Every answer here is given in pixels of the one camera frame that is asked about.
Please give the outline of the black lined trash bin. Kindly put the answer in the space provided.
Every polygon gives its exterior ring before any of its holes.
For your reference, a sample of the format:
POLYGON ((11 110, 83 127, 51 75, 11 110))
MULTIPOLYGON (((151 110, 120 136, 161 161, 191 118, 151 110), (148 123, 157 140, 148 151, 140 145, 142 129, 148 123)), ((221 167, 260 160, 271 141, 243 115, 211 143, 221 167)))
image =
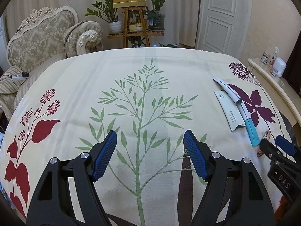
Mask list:
POLYGON ((280 115, 283 119, 284 125, 286 127, 287 132, 289 133, 289 136, 291 138, 291 141, 300 147, 300 125, 297 122, 294 126, 291 125, 287 117, 280 112, 280 115))

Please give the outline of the white paper sleeve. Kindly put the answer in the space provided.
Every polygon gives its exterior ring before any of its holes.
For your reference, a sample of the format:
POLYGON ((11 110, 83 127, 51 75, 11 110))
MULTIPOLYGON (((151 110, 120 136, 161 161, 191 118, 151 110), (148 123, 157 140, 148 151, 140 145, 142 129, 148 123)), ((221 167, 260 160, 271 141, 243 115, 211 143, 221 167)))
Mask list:
POLYGON ((214 94, 223 109, 231 131, 244 128, 245 123, 240 111, 229 95, 224 90, 215 90, 214 94))

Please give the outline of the cream sideboard cabinet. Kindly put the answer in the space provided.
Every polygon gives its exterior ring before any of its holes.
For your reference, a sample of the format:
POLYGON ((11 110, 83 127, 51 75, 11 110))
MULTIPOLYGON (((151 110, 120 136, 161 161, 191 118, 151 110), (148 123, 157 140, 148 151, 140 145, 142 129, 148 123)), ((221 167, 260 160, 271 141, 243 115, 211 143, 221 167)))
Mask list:
POLYGON ((271 97, 277 109, 282 112, 293 127, 300 127, 300 96, 284 78, 273 76, 270 68, 260 59, 247 59, 248 68, 256 76, 271 97))

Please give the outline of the dark brown curtain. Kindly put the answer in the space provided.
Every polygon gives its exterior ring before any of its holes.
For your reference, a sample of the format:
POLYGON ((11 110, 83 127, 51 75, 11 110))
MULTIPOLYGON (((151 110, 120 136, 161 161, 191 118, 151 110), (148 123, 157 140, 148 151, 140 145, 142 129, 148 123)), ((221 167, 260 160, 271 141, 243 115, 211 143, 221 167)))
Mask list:
POLYGON ((300 50, 300 36, 298 37, 294 49, 287 61, 286 69, 283 73, 283 78, 294 91, 300 95, 300 81, 301 81, 301 50, 300 50))

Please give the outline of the small labelled jar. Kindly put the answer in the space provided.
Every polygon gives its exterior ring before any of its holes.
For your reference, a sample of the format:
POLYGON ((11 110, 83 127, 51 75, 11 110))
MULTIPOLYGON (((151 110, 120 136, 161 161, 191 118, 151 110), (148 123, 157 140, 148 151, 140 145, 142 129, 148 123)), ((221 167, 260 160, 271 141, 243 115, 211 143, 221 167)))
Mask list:
POLYGON ((277 76, 277 70, 275 70, 274 68, 271 69, 271 74, 273 76, 277 76))

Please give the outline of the clear spray bottle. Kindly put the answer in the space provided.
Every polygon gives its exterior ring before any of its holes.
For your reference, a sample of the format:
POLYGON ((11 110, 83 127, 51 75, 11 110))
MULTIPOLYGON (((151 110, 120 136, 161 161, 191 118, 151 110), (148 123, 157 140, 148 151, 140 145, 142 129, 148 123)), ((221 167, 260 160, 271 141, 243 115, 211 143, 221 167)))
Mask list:
POLYGON ((275 62, 275 60, 276 60, 278 54, 279 54, 279 48, 278 48, 278 47, 275 47, 274 53, 272 54, 272 57, 270 58, 269 65, 271 65, 271 66, 274 65, 274 62, 275 62))

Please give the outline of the floral cream tablecloth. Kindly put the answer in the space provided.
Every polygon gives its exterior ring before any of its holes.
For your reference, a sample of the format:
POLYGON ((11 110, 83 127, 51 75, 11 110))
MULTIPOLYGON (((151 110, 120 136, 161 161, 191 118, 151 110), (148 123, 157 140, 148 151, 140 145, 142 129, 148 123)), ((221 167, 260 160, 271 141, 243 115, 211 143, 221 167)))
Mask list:
POLYGON ((230 129, 217 79, 240 95, 260 138, 289 137, 263 80, 228 55, 128 48, 49 59, 15 104, 1 146, 1 183, 17 215, 27 217, 50 158, 73 159, 111 130, 116 150, 95 189, 113 225, 190 223, 207 184, 184 151, 187 130, 228 159, 250 158, 278 209, 270 161, 246 128, 230 129))

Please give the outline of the white power strip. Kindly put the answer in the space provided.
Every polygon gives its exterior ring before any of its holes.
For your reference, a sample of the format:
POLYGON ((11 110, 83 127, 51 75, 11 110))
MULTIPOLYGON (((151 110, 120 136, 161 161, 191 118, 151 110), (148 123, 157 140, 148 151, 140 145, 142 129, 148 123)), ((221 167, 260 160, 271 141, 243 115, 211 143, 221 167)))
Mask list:
POLYGON ((16 81, 23 81, 26 80, 28 77, 29 77, 29 73, 22 71, 21 73, 18 73, 15 76, 11 76, 11 79, 16 81))

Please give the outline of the white panel door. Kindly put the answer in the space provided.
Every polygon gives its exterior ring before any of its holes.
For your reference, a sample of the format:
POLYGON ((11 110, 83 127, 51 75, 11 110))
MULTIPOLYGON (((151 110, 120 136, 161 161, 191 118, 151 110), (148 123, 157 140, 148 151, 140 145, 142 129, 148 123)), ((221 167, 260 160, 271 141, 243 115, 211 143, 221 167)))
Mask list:
POLYGON ((200 0, 195 48, 239 59, 251 11, 252 0, 200 0))

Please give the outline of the white pleated curtain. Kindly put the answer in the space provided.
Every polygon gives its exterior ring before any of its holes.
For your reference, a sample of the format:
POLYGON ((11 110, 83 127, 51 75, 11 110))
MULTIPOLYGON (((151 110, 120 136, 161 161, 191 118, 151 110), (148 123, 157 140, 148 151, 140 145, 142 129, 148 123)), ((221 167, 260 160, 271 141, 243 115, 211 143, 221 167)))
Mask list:
MULTIPOLYGON (((94 10, 98 0, 1 0, 1 15, 4 16, 5 32, 8 39, 17 31, 21 22, 29 16, 32 10, 43 7, 72 7, 78 20, 94 20, 100 23, 104 34, 108 35, 110 28, 105 15, 87 15, 87 10, 94 10)), ((194 47, 198 30, 200 0, 166 0, 160 9, 165 16, 164 35, 151 36, 151 45, 175 43, 194 47)))

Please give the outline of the wooden plant stand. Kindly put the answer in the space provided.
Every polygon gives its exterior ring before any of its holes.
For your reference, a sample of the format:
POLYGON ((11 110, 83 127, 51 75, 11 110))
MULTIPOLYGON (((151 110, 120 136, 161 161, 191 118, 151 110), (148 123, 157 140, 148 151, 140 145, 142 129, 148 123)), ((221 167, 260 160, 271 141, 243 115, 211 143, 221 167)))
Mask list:
POLYGON ((138 37, 137 44, 145 45, 149 47, 150 36, 164 36, 164 31, 152 31, 148 29, 147 19, 144 15, 147 11, 146 6, 136 6, 136 7, 125 7, 122 8, 124 12, 123 20, 123 31, 118 34, 109 34, 108 39, 122 38, 123 48, 128 47, 128 43, 132 42, 132 37, 138 37))

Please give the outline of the plant in white pot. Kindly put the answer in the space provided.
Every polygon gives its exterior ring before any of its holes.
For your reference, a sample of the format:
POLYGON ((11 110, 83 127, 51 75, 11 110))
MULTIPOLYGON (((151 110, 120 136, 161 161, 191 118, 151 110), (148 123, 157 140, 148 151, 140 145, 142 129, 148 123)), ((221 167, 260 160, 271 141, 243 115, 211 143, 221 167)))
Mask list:
POLYGON ((118 18, 117 8, 113 8, 113 0, 97 0, 87 8, 85 16, 96 16, 109 24, 111 34, 123 32, 123 21, 118 18))

